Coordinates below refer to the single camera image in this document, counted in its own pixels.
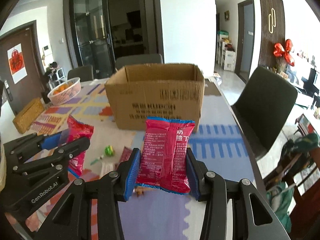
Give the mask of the maroon striped snack bar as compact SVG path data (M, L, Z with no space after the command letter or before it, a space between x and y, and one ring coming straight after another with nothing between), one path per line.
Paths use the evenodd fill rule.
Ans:
M131 148L124 147L123 152L121 154L121 157L120 157L120 159L118 161L118 164L129 160L131 153L132 153L132 149Z

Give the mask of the red snack packet blue trim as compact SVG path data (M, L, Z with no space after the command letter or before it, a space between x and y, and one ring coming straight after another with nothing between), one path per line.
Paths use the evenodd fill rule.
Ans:
M185 155L195 122L150 116L145 123L136 187L188 194Z

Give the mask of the small green candy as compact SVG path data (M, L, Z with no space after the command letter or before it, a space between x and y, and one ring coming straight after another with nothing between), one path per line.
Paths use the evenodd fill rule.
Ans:
M111 145L108 145L105 147L104 155L108 157L114 156L114 149Z

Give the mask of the colourful patterned tablecloth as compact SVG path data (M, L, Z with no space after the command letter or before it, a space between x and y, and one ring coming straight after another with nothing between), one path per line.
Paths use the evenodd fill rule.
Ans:
M197 239L225 239L227 202L233 201L233 238L260 239L266 226L255 219L267 203L249 179L231 172L248 158L237 125L219 125L231 112L219 104L215 81L201 81L202 125L150 117L144 142L130 158L101 179L77 179L61 196L35 234L36 239L90 239L91 206L97 205L99 239L182 239L185 203L204 202L204 217L193 217Z

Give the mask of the pink plastic basket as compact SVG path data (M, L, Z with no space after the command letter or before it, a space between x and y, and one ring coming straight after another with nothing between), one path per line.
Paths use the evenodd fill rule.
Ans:
M66 82L58 85L48 94L48 99L51 101L53 105L62 105L76 95L78 95L81 91L81 82L79 77L72 78L67 80Z

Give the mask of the grey chair near basket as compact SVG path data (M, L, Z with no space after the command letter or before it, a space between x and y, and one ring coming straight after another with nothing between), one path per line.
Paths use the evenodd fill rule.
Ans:
M79 77L81 82L93 81L93 67L92 65L80 66L70 70L67 74L67 79Z

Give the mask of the brown cardboard box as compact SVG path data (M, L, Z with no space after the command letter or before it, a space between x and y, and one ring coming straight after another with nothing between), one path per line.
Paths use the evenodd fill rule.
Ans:
M200 124L204 77L186 63L124 66L105 83L119 129L144 130L149 116L191 120Z

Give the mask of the red paper door poster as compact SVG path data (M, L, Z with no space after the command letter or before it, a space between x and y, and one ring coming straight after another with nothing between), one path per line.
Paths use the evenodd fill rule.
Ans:
M7 51L7 56L13 82L14 84L17 84L28 75L21 44L19 43L10 48Z

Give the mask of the dark green dining chair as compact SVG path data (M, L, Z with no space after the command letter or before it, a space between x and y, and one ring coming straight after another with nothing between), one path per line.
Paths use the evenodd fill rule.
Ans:
M296 102L297 90L264 67L253 72L231 108L256 160L273 146Z

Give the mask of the grey chair behind box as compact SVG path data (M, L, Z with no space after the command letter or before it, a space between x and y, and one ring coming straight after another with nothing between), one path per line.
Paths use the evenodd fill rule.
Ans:
M161 54L140 54L119 57L116 59L116 70L120 70L124 66L133 64L146 64L146 63L163 63Z

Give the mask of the white storage shelf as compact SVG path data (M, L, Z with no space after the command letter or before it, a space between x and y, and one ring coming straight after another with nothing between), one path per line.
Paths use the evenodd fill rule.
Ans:
M235 49L229 38L229 33L219 30L216 37L216 62L226 71L235 70Z

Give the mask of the red bow decoration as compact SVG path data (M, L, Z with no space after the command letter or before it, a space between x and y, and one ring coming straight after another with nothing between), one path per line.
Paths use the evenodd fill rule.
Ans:
M273 55L275 57L283 57L287 64L294 67L295 60L290 54L292 48L293 48L293 43L290 39L287 39L285 41L284 46L281 43L275 43L273 46Z

